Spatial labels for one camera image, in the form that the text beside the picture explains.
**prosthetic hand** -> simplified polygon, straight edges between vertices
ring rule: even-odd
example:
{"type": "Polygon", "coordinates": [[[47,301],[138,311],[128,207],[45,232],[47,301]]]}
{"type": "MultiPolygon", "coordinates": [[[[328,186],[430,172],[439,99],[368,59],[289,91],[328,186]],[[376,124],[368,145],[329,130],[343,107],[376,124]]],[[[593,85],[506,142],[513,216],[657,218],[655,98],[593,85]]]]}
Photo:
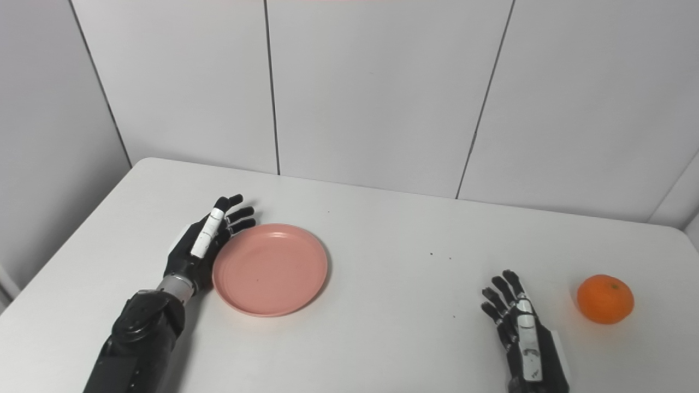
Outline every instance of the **prosthetic hand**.
{"type": "Polygon", "coordinates": [[[492,283],[505,302],[488,287],[483,290],[483,296],[489,302],[481,304],[481,308],[495,322],[507,353],[512,376],[507,391],[568,393],[568,382],[551,332],[539,321],[517,274],[506,270],[503,277],[493,277],[492,283]]]}
{"type": "Polygon", "coordinates": [[[224,244],[253,227],[252,207],[226,216],[243,196],[221,197],[211,213],[190,225],[168,256],[163,280],[126,303],[102,346],[84,393],[155,393],[177,338],[185,305],[211,286],[211,269],[224,244]]]}

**white table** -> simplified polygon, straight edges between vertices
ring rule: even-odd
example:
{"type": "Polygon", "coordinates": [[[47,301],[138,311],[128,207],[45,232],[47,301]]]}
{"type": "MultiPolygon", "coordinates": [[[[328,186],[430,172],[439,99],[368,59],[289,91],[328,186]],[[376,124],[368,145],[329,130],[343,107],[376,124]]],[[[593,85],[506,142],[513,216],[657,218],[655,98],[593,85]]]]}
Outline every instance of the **white table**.
{"type": "Polygon", "coordinates": [[[179,231],[237,192],[261,222],[325,244],[328,285],[274,318],[195,298],[164,392],[504,392],[503,349],[480,310],[503,269],[559,331],[574,392],[696,389],[699,257],[676,229],[146,159],[0,316],[0,392],[81,392],[179,231]],[[634,291],[617,325],[576,309],[595,273],[634,291]]]}

